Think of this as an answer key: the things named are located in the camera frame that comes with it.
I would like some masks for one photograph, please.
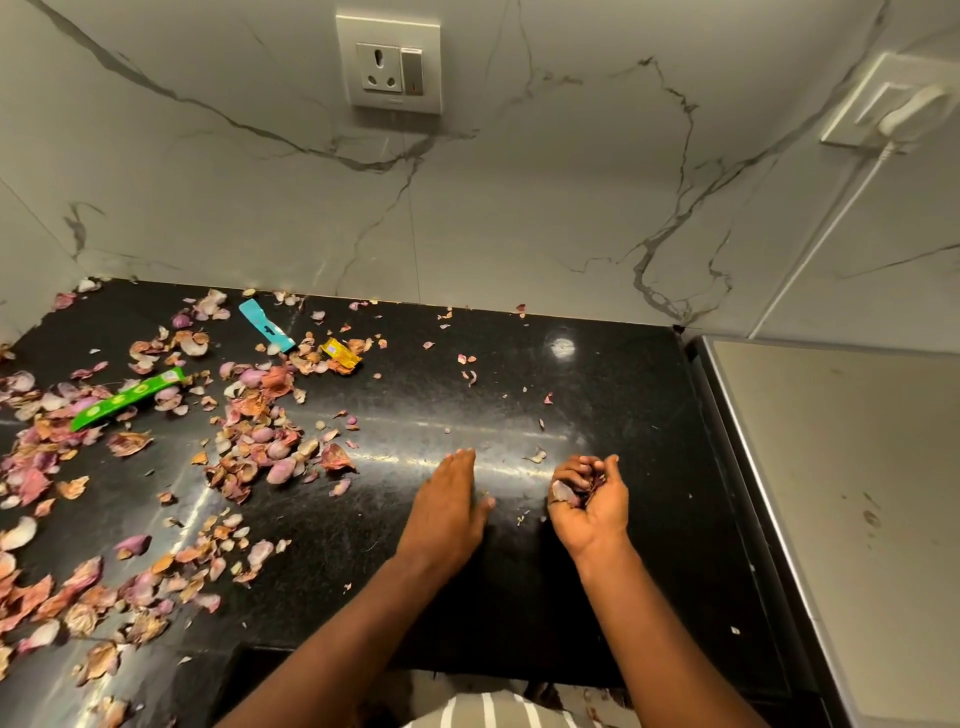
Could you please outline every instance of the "white marble backsplash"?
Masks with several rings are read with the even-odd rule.
[[[346,104],[334,14],[399,5],[442,25],[442,119]],[[960,56],[953,0],[4,0],[0,20],[7,336],[83,274],[746,333],[857,168],[817,136],[864,61]],[[955,265],[829,263],[960,259],[938,151],[959,133],[909,182],[889,165],[762,334],[960,351],[931,321],[958,323]],[[891,222],[911,196],[936,205]]]

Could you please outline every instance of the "gray marble vein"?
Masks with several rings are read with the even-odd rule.
[[[333,287],[334,296],[340,295],[340,286],[343,284],[344,279],[347,277],[347,273],[349,273],[349,270],[350,268],[353,267],[353,264],[360,259],[360,245],[363,243],[367,235],[369,235],[371,232],[379,228],[383,224],[383,221],[387,219],[387,215],[389,215],[393,210],[395,210],[396,206],[400,204],[400,199],[403,197],[403,193],[410,188],[410,185],[413,183],[414,176],[417,174],[417,170],[420,167],[420,164],[422,162],[423,162],[423,156],[419,156],[414,159],[414,162],[410,168],[410,172],[409,174],[407,174],[407,180],[406,182],[403,183],[403,186],[396,193],[396,197],[394,198],[394,200],[389,205],[387,205],[386,209],[383,210],[383,212],[380,214],[378,218],[376,218],[376,220],[369,223],[365,228],[363,228],[357,234],[356,239],[353,241],[352,256],[347,261],[347,264],[344,266],[344,270],[341,271],[340,277],[337,278],[337,282],[334,284],[334,287]],[[317,276],[314,277],[314,282],[312,287],[316,287],[317,278],[319,277],[322,271],[323,271],[323,267],[317,272]]]
[[[921,260],[925,257],[931,257],[932,255],[939,255],[940,253],[946,253],[947,251],[957,251],[960,250],[960,243],[951,243],[950,245],[945,245],[942,248],[937,248],[936,250],[926,251],[925,253],[917,253],[916,255],[911,255],[906,257],[903,260],[895,260],[892,263],[885,263],[884,265],[878,265],[875,268],[868,268],[865,271],[857,271],[856,273],[849,273],[845,276],[837,276],[840,280],[849,280],[859,278],[860,276],[867,276],[871,273],[876,273],[877,271],[885,271],[887,268],[896,268],[899,265],[905,265],[907,263],[912,263],[914,260]]]
[[[101,255],[112,255],[114,257],[121,258],[127,262],[128,271],[132,271],[133,265],[136,265],[136,264],[142,265],[146,268],[150,268],[156,265],[156,266],[159,266],[160,268],[166,268],[171,271],[182,272],[184,270],[183,268],[173,265],[172,263],[168,263],[165,260],[156,260],[154,258],[143,257],[142,255],[130,255],[128,253],[117,253],[116,251],[108,251],[108,250],[104,250],[103,248],[93,248],[90,246],[87,246],[84,249],[90,253],[99,253]],[[132,279],[136,278],[136,276],[134,276],[132,273],[129,273],[129,275]]]
[[[96,205],[91,205],[90,203],[76,202],[67,204],[70,207],[71,216],[64,215],[63,222],[66,223],[67,227],[73,233],[75,247],[73,254],[70,257],[72,257],[74,262],[76,262],[77,257],[84,251],[84,248],[86,247],[86,224],[80,219],[80,208],[89,207],[94,212],[99,212],[104,217],[107,217],[107,214]]]
[[[116,55],[108,51],[106,48],[98,44],[93,38],[84,33],[84,31],[81,30],[75,23],[73,23],[73,21],[55,11],[53,8],[43,2],[43,0],[25,1],[46,15],[50,22],[54,24],[54,27],[57,28],[57,30],[88,51],[96,59],[96,61],[99,62],[100,65],[110,73],[115,73],[132,84],[136,84],[147,89],[148,91],[152,91],[155,94],[171,99],[172,101],[206,109],[207,111],[219,116],[234,129],[243,130],[245,132],[256,134],[264,139],[269,139],[279,144],[284,144],[300,154],[311,155],[324,159],[332,159],[340,164],[343,164],[346,168],[351,169],[354,172],[388,172],[393,169],[399,161],[404,159],[403,155],[398,155],[396,157],[383,159],[380,161],[361,162],[357,161],[356,159],[344,157],[336,152],[328,151],[327,149],[315,149],[313,147],[303,146],[295,141],[292,141],[291,139],[286,138],[285,136],[281,136],[278,133],[237,121],[205,101],[194,99],[189,96],[181,96],[173,88],[167,88],[166,86],[160,85],[153,81],[145,73],[143,73],[143,71],[139,70],[135,64],[129,61],[129,59],[126,59],[126,57],[121,57],[123,58],[121,61]]]
[[[583,266],[580,266],[579,268],[570,268],[569,270],[575,273],[584,273],[591,262],[600,260],[609,262],[613,265],[619,265],[634,252],[642,249],[643,254],[639,262],[634,266],[634,287],[640,292],[644,301],[647,302],[648,305],[684,325],[689,324],[691,321],[699,319],[709,313],[707,310],[691,311],[688,305],[688,300],[671,301],[662,293],[657,291],[652,284],[647,284],[644,281],[644,276],[650,268],[651,263],[653,263],[657,251],[660,249],[660,246],[666,243],[674,235],[674,233],[684,226],[684,224],[697,211],[697,209],[701,207],[711,196],[728,187],[741,175],[753,169],[765,159],[778,158],[796,141],[809,133],[810,130],[813,129],[814,126],[816,126],[830,112],[830,110],[833,109],[836,104],[838,104],[844,98],[844,96],[846,96],[854,79],[856,69],[863,63],[864,60],[868,58],[874,46],[876,45],[877,40],[887,26],[890,16],[891,3],[892,0],[882,0],[879,9],[874,16],[870,31],[867,34],[863,50],[856,61],[844,73],[843,77],[833,86],[828,93],[827,98],[820,107],[807,116],[807,118],[795,128],[785,133],[772,144],[762,149],[755,155],[752,155],[751,157],[740,159],[729,164],[727,164],[723,158],[707,160],[699,163],[695,169],[706,167],[710,162],[715,163],[717,166],[717,175],[712,181],[706,184],[704,188],[700,190],[699,193],[689,203],[684,201],[686,192],[689,191],[684,190],[684,180],[686,176],[686,156],[695,126],[693,111],[696,109],[696,104],[690,102],[687,97],[679,92],[676,88],[667,85],[666,80],[663,77],[662,70],[660,69],[660,64],[654,57],[650,57],[649,59],[641,59],[640,61],[637,61],[636,64],[631,68],[611,74],[611,78],[619,78],[636,71],[636,69],[639,67],[645,68],[648,66],[653,66],[660,75],[661,89],[666,93],[669,93],[671,96],[676,97],[681,105],[681,109],[686,114],[689,123],[681,154],[681,174],[678,185],[679,191],[677,194],[677,201],[675,204],[674,213],[667,218],[667,220],[656,232],[637,242],[620,257],[591,257],[585,261]]]

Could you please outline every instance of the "person's right hand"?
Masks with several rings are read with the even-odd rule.
[[[587,503],[587,510],[575,508],[565,500],[555,500],[547,495],[547,510],[550,521],[561,543],[566,546],[573,561],[579,563],[591,553],[602,552],[608,547],[628,545],[627,539],[627,486],[620,477],[617,463],[620,458],[611,455],[606,460],[587,455],[571,455],[553,472],[551,484],[560,480],[574,492],[588,486],[586,477],[604,473],[607,482],[594,491]]]

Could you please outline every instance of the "stainless steel edge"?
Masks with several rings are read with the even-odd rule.
[[[786,569],[789,571],[788,574],[779,574],[779,578],[782,581],[785,576],[788,576],[793,585],[796,587],[796,594],[799,597],[801,606],[803,609],[803,616],[809,621],[809,624],[812,626],[813,633],[816,637],[816,641],[821,650],[823,659],[826,661],[830,678],[831,678],[831,687],[835,689],[836,695],[839,699],[840,704],[844,712],[843,718],[851,726],[863,726],[865,723],[862,721],[859,711],[856,709],[856,705],[853,702],[852,695],[850,693],[847,678],[843,670],[842,665],[839,663],[836,655],[836,650],[833,647],[832,640],[829,637],[829,634],[824,629],[824,626],[820,620],[820,615],[816,608],[816,603],[812,598],[812,594],[809,588],[809,585],[804,577],[803,569],[800,567],[796,551],[790,541],[789,535],[785,532],[782,526],[782,518],[778,513],[776,503],[770,497],[769,487],[767,485],[767,480],[764,476],[762,468],[756,461],[754,455],[754,448],[752,446],[750,436],[746,431],[746,428],[742,425],[742,416],[737,412],[737,407],[733,401],[733,397],[730,392],[730,385],[726,380],[724,375],[723,365],[718,360],[716,356],[716,351],[713,347],[713,343],[716,341],[732,341],[750,345],[774,345],[774,346],[791,346],[791,347],[801,347],[806,348],[810,345],[805,345],[803,342],[785,342],[781,344],[780,342],[757,342],[751,341],[746,342],[743,339],[737,339],[735,337],[713,337],[713,336],[703,336],[699,340],[698,353],[703,356],[712,370],[714,375],[714,381],[716,382],[715,391],[713,394],[715,397],[719,397],[723,406],[729,413],[730,422],[734,430],[733,433],[728,432],[728,436],[735,436],[740,444],[742,445],[742,452],[744,454],[745,467],[749,469],[749,478],[753,481],[756,489],[756,494],[759,496],[761,503],[753,503],[755,510],[757,508],[762,508],[763,516],[766,521],[768,521],[772,533],[767,533],[766,538],[769,542],[771,536],[776,540],[775,544],[771,546],[779,550],[782,555],[782,562],[785,564]],[[859,350],[864,351],[855,347],[835,347],[836,349],[845,349],[845,350]],[[831,715],[831,719],[836,719],[841,716]]]

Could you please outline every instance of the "white power cord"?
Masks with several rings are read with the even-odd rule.
[[[850,212],[853,204],[857,201],[857,199],[859,199],[860,195],[863,194],[863,191],[870,185],[870,182],[873,181],[874,177],[876,177],[876,173],[880,171],[880,167],[883,166],[883,163],[889,159],[894,152],[897,151],[897,146],[897,142],[895,141],[891,140],[887,142],[887,145],[883,148],[883,151],[880,152],[879,157],[876,158],[873,168],[870,170],[867,176],[863,178],[863,182],[861,182],[860,186],[856,188],[856,191],[850,196],[850,198],[847,200],[847,203],[843,205],[843,209],[841,209],[830,221],[827,229],[824,230],[823,234],[819,238],[817,238],[817,242],[813,244],[810,250],[806,252],[806,255],[804,255],[803,259],[800,261],[800,264],[794,269],[794,272],[790,275],[790,278],[788,278],[780,287],[780,292],[766,307],[766,310],[763,311],[763,315],[760,316],[760,320],[756,322],[754,328],[749,334],[747,334],[748,339],[756,338],[760,328],[766,323],[767,319],[770,318],[770,314],[774,312],[774,309],[777,307],[778,303],[780,303],[783,297],[786,296],[794,282],[796,282],[796,280],[800,277],[800,274],[804,271],[804,268],[806,268],[807,263],[813,259],[813,257],[817,254],[817,251],[820,250],[820,247],[827,242],[827,238],[833,234],[833,231],[836,230],[836,227],[840,224],[840,221],[847,216],[847,213]]]

